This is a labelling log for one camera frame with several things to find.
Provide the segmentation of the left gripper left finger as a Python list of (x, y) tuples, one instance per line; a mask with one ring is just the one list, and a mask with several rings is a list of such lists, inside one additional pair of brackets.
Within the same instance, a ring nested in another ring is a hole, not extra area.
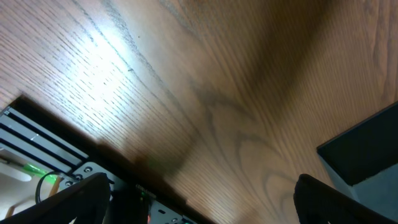
[(81, 182), (1, 221), (2, 224), (102, 224), (111, 190), (105, 173)]

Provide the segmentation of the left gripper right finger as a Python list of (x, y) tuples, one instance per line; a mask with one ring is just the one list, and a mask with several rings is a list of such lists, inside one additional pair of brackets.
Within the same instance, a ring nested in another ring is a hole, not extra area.
[(300, 224), (397, 224), (308, 174), (298, 178), (294, 205)]

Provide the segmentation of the dark green box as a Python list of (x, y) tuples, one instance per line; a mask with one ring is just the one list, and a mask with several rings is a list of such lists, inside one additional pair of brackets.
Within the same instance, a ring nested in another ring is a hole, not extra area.
[(397, 221), (397, 103), (319, 145), (317, 153), (336, 190)]

